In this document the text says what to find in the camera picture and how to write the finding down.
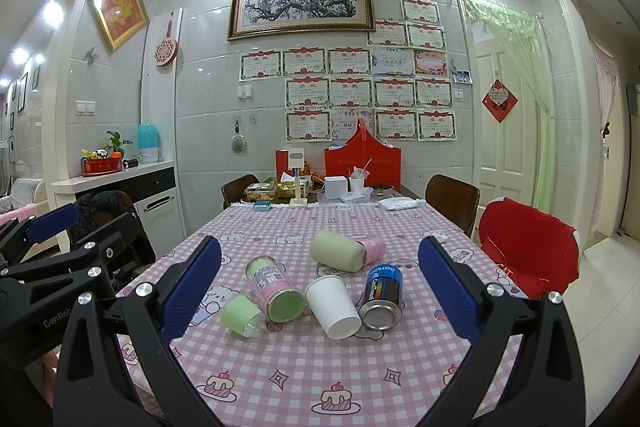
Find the white plastic bag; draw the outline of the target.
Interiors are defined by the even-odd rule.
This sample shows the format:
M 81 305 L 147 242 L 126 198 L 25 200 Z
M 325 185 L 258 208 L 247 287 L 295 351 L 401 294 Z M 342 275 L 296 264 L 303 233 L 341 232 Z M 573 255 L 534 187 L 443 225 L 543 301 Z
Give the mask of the white plastic bag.
M 402 196 L 381 199 L 378 205 L 388 211 L 400 211 L 425 207 L 426 202 L 424 199 Z

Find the pink cup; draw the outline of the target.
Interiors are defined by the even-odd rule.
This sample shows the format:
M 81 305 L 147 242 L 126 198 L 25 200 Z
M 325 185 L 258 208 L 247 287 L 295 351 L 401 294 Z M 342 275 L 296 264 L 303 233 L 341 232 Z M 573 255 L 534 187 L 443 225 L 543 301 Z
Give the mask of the pink cup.
M 364 248 L 364 265 L 379 262 L 385 255 L 386 244 L 380 236 L 358 237 L 357 242 Z

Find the hanging round brush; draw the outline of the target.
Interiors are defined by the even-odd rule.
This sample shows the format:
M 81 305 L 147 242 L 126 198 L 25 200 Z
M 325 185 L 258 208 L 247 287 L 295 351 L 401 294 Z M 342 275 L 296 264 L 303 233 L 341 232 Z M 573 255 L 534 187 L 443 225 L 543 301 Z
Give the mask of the hanging round brush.
M 231 138 L 230 146 L 232 152 L 235 154 L 244 154 L 247 151 L 247 139 L 241 133 L 240 122 L 238 120 L 236 120 L 234 124 L 234 135 Z

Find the framed plum blossom painting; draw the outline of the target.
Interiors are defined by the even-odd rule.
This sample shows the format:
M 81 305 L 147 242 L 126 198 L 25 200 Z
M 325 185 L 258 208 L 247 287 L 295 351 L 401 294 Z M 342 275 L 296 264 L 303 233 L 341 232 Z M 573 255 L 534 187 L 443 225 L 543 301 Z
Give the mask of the framed plum blossom painting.
M 231 0 L 227 38 L 373 29 L 372 0 Z

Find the red diamond door decoration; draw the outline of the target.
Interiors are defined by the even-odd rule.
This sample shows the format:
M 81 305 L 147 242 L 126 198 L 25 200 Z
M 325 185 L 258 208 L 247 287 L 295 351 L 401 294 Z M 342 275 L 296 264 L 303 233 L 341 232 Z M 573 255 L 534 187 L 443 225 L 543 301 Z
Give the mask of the red diamond door decoration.
M 496 79 L 485 94 L 482 103 L 495 121 L 501 124 L 518 104 L 518 98 L 499 79 Z

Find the potted green plant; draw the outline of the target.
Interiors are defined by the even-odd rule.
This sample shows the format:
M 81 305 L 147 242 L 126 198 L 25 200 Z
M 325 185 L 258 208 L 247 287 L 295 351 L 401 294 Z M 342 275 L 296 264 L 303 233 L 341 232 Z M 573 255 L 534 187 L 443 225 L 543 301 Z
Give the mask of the potted green plant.
M 116 153 L 119 153 L 120 158 L 125 158 L 126 150 L 125 147 L 127 145 L 132 145 L 134 142 L 131 140 L 125 139 L 118 131 L 107 130 L 107 144 L 105 150 L 111 155 L 114 156 Z

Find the brown wooden chair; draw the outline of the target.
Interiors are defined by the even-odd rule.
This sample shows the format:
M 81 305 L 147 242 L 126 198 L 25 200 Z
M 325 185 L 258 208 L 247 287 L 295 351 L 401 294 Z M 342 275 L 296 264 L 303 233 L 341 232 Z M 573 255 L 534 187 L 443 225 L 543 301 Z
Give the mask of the brown wooden chair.
M 258 178 L 254 174 L 244 174 L 221 187 L 222 205 L 230 207 L 234 202 L 241 202 L 244 191 L 250 185 L 257 183 Z
M 434 174 L 425 187 L 425 200 L 468 237 L 472 237 L 480 189 L 458 179 Z

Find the blue metal can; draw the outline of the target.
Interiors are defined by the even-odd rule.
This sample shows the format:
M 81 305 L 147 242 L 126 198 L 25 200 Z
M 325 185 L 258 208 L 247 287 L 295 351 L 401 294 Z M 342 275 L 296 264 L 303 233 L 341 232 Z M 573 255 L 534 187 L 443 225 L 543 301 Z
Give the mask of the blue metal can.
M 369 271 L 359 314 L 367 329 L 393 329 L 402 317 L 404 278 L 396 265 L 377 265 Z

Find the white paper cup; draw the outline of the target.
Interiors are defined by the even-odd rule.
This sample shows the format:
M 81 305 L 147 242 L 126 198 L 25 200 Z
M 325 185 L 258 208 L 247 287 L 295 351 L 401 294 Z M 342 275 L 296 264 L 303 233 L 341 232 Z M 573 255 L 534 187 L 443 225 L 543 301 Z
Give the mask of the white paper cup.
M 325 275 L 311 281 L 305 289 L 305 298 L 331 340 L 348 338 L 360 329 L 360 315 L 341 277 Z

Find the white desk lamp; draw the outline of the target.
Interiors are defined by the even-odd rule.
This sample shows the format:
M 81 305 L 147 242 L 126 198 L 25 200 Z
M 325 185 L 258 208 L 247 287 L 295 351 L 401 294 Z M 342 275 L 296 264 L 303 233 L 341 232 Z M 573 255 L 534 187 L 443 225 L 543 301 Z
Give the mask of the white desk lamp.
M 293 171 L 294 197 L 290 200 L 292 207 L 306 207 L 307 199 L 303 194 L 302 177 L 300 173 L 305 167 L 305 155 L 302 148 L 290 148 L 288 150 L 288 169 Z

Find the white box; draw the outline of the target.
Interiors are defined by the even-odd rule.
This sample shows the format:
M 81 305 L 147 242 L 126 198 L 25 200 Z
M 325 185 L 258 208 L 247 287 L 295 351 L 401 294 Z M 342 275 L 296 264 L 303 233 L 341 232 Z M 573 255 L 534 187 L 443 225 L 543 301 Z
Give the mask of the white box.
M 348 192 L 348 181 L 344 176 L 326 176 L 324 178 L 324 196 L 327 200 L 339 200 Z

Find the black jacket on chair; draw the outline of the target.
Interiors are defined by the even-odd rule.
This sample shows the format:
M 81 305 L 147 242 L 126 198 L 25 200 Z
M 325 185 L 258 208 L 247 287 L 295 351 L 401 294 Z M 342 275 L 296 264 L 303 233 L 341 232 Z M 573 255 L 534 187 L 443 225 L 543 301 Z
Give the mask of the black jacket on chair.
M 70 249 L 102 243 L 103 258 L 114 291 L 121 291 L 156 260 L 153 247 L 130 197 L 107 190 L 81 195 L 74 207 L 78 221 L 67 230 Z

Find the small green plastic cup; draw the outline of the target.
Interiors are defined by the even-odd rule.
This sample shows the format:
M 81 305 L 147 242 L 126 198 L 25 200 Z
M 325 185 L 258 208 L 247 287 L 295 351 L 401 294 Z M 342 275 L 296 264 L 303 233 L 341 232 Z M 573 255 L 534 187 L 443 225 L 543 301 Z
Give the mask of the small green plastic cup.
M 262 330 L 266 316 L 250 298 L 239 295 L 222 308 L 220 321 L 232 333 L 252 338 Z

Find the red box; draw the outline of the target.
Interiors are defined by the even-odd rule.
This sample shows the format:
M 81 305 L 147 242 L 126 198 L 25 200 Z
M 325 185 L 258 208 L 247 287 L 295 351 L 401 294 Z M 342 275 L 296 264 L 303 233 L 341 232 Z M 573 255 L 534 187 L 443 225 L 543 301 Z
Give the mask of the red box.
M 281 181 L 283 173 L 286 173 L 288 176 L 290 175 L 290 169 L 288 169 L 288 150 L 276 150 L 274 158 L 276 158 L 276 178 L 278 181 Z

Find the brown wooden chair far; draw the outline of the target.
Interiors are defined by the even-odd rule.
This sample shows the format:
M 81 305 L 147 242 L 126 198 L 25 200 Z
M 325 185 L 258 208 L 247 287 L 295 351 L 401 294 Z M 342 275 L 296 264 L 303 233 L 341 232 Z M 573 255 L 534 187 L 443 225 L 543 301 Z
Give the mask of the brown wooden chair far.
M 254 174 L 244 174 L 221 187 L 222 205 L 230 207 L 234 202 L 241 202 L 244 191 L 250 185 L 257 183 L 258 178 Z

